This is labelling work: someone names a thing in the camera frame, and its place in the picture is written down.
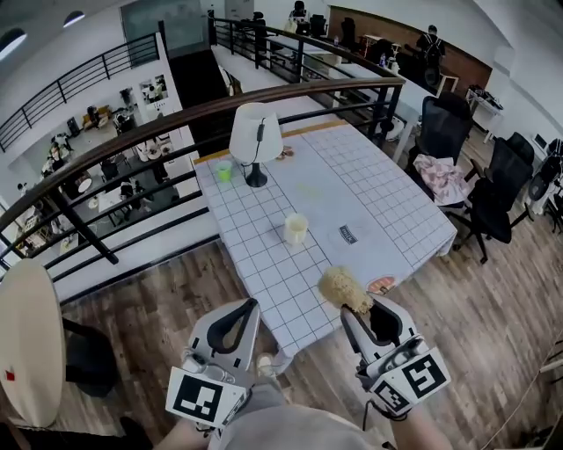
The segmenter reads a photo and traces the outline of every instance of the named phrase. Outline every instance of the ceiling light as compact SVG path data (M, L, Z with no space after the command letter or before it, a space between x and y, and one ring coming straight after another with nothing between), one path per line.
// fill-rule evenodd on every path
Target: ceiling light
M64 25L62 26L62 28L66 28L67 26L71 26L72 24L75 24L78 20L81 20L84 18L84 13L81 11L73 11L71 12L66 19L64 19Z
M27 37L21 28L12 28L0 37L0 61L13 52Z

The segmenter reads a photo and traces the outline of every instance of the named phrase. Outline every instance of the green cup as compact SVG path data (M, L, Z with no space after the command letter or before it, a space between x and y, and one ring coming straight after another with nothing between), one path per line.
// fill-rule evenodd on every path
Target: green cup
M222 183L230 181L230 171L232 170L231 161L220 161L216 165L217 175Z

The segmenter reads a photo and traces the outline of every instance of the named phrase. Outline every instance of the railing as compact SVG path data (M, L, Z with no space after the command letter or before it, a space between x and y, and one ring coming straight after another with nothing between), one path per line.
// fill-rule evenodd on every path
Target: railing
M389 70L349 53L344 47L336 47L322 40L288 33L277 28L257 25L253 22L214 18L211 14L208 29L210 42L228 48L232 54L244 56L254 62L256 69L270 70L287 83L331 79L328 72L323 72L320 68L335 70L344 76L354 78L339 65L331 64L319 57L318 52L336 55L342 61L354 62L379 76L394 76ZM284 54L282 50L287 50L289 54ZM317 65L316 68L311 66L313 63ZM389 97L386 88L373 91L378 95L379 101ZM370 98L375 96L367 96L357 91L350 91L347 98L335 93L324 95L325 98L317 96L314 99L322 105L341 104L341 107L333 109L334 113L348 120L370 139L374 139L377 123L381 121L379 119L381 109L373 108L373 102L370 101ZM378 143L381 143L384 134L381 133L378 137Z
M367 108L368 106L374 111L375 121L391 120L395 105L398 101L403 80L396 77L382 77L377 80L370 79L345 79L345 80L322 80L310 83L299 83L278 86L275 88L252 91L245 94L222 98L204 105L198 105L180 112L175 112L163 118L154 120L150 123L135 128L125 134L122 134L111 141L105 142L97 148L77 157L75 160L64 165L60 170L48 176L38 185L33 187L26 196L18 200L8 211L0 217L0 233L2 233L10 224L15 222L23 213L29 210L32 206L42 204L42 214L39 220L23 234L10 242L8 247L0 253L0 262L3 266L8 266L2 259L11 252L14 252L20 258L37 258L48 249L55 248L55 245L60 243L63 239L76 235L78 238L78 245L49 261L42 261L47 269L51 269L59 265L62 261L67 260L69 257L76 255L78 252L93 247L96 249L94 256L86 258L79 263L74 264L70 268L58 271L54 276L54 281L60 280L73 272L76 272L87 265L90 265L100 259L107 259L113 264L118 262L118 253L128 246L141 242L156 233L175 227L184 221L192 220L202 214L208 212L208 209L203 205L199 205L197 209L174 220L168 221L150 231L147 231L139 236L130 237L127 234L121 234L123 238L119 243L110 244L111 240L108 237L114 236L129 227L144 221L150 217L157 216L164 211L177 207L183 203L192 202L198 199L201 190L195 187L190 192L181 193L179 186L191 178L194 178L194 170L191 166L186 168L183 173L177 174L175 177L168 180L161 180L158 184L155 179L157 178L157 171L161 171L164 164L179 160L190 156L193 152L198 152L199 156L206 156L213 154L217 151L225 149L230 138L230 133L220 134L214 136L204 142L198 142L194 145L183 149L174 149L168 154L161 156L154 161L143 163L139 160L136 153L135 156L126 158L129 164L124 164L124 170L102 183L93 185L92 188L80 195L77 198L70 198L68 195L69 186L75 186L84 178L84 174L100 163L106 161L118 161L122 157L121 154L133 148L136 144L146 142L156 136L162 136L173 130L177 130L186 126L191 121L202 117L210 117L218 113L225 113L234 111L240 105L248 102L274 102L287 98L298 98L302 96L311 96L317 94L333 93L336 91L357 91L364 89L379 89L380 92L387 92L392 90L391 101L387 101L383 94L376 101L372 101L370 105L347 105L341 108L319 109L315 112L307 112L302 114L293 115L290 117L280 118L280 123L290 123L296 120L302 120L310 117L323 116L333 114L337 111L342 111L345 108L353 110L354 108ZM97 214L84 207L90 204L91 201L101 201L107 192L115 192L116 186L121 182L130 180L131 178L145 179L150 182L144 186L143 191L134 193L116 204L108 208L100 210ZM163 195L168 192L166 201L157 201L158 195ZM147 203L145 200L153 199L152 203ZM150 211L140 211L140 205L150 205ZM121 221L120 217L116 218L118 223L115 223L113 228L107 226L106 229L101 226L102 223L108 222L112 214L124 215L133 208L137 211L136 216L131 215L128 221ZM70 223L66 229L62 230L59 234L48 233L47 231L52 228L52 221L65 216ZM42 245L34 245L30 243L30 239L38 233L45 235L45 242Z
M157 36L149 34L80 64L35 94L0 126L0 149L5 153L23 133L80 92L158 57Z

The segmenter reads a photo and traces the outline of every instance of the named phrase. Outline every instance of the table lamp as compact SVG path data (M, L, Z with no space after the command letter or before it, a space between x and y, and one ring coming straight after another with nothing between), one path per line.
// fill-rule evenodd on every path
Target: table lamp
M283 151L282 132L274 108L263 103L240 106L230 135L230 153L243 164L252 165L246 177L250 187L262 187L267 176L260 171L260 163L275 159Z

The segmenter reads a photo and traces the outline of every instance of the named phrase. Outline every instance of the lamp base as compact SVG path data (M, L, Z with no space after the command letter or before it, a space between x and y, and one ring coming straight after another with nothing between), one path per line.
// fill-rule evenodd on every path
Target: lamp base
M267 176L260 171L259 163L252 163L252 172L246 177L246 183L250 187L262 187L267 183Z

